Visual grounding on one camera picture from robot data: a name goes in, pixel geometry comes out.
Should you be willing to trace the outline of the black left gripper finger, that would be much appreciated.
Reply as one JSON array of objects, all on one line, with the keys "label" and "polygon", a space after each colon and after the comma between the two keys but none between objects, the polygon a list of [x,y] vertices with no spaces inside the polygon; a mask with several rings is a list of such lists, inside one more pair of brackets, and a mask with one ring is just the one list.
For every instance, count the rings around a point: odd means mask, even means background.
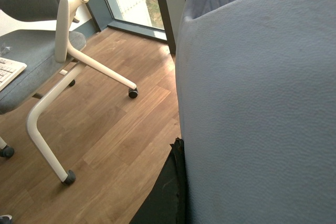
[{"label": "black left gripper finger", "polygon": [[131,223],[185,223],[187,179],[184,142],[176,138],[145,201]]}]

